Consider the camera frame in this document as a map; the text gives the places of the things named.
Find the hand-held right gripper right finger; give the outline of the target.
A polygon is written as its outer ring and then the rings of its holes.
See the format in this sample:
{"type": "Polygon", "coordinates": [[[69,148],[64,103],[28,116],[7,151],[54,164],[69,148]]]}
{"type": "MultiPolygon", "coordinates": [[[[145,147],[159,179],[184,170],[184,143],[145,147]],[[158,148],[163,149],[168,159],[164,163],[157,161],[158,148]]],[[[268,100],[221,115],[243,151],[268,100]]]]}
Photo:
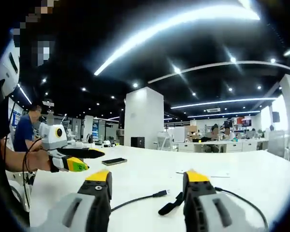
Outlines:
{"type": "Polygon", "coordinates": [[[194,170],[183,173],[183,214],[188,232],[267,232],[269,226],[263,212],[245,198],[214,187],[207,176],[194,170]],[[246,220],[243,208],[226,194],[244,201],[261,216],[264,226],[254,227],[246,220]]]}

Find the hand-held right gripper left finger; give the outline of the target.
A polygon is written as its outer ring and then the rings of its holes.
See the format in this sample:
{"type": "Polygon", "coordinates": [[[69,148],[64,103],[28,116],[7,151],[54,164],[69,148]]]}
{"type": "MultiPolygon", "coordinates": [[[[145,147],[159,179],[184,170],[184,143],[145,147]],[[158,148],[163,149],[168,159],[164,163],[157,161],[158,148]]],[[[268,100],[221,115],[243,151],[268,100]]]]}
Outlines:
{"type": "Polygon", "coordinates": [[[56,203],[31,232],[106,232],[111,214],[112,173],[101,170],[85,179],[77,193],[56,203]]]}

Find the person's left hand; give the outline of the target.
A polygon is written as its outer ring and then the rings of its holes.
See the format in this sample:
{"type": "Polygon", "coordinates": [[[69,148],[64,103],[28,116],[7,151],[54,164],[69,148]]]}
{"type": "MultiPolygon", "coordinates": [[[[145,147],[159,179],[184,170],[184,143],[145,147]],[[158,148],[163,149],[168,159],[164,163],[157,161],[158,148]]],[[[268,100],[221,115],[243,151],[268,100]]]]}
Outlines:
{"type": "Polygon", "coordinates": [[[26,165],[29,171],[42,170],[49,172],[51,167],[48,152],[45,150],[29,152],[26,165]]]}

